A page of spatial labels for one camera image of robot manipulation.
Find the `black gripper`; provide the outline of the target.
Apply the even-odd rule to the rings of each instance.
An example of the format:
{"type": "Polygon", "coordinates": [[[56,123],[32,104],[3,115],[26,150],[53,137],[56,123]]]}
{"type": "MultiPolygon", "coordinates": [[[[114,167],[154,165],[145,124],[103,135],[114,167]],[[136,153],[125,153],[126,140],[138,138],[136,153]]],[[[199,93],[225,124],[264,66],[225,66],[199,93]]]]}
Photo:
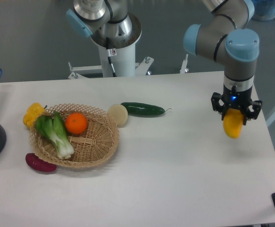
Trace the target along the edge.
{"type": "Polygon", "coordinates": [[[243,125],[247,121],[256,120],[262,109],[261,100],[251,99],[252,86],[244,91],[232,91],[232,86],[223,84],[223,94],[213,92],[211,104],[214,111],[225,116],[228,109],[240,110],[244,116],[243,125]]]}

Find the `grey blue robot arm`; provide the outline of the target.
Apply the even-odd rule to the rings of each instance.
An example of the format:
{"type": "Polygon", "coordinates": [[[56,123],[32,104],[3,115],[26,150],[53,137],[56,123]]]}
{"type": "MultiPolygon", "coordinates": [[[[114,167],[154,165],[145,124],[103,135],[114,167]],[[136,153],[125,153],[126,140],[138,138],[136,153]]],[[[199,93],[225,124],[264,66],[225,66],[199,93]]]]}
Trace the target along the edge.
{"type": "MultiPolygon", "coordinates": [[[[245,25],[254,14],[250,0],[206,0],[214,18],[206,26],[193,24],[184,34],[183,47],[224,66],[223,93],[213,93],[214,111],[225,118],[230,109],[241,112],[243,122],[256,119],[261,101],[251,92],[259,55],[259,37],[245,25]]],[[[71,27],[98,46],[104,77],[135,76],[135,45],[142,27],[128,12],[125,0],[76,0],[66,12],[71,27]]]]}

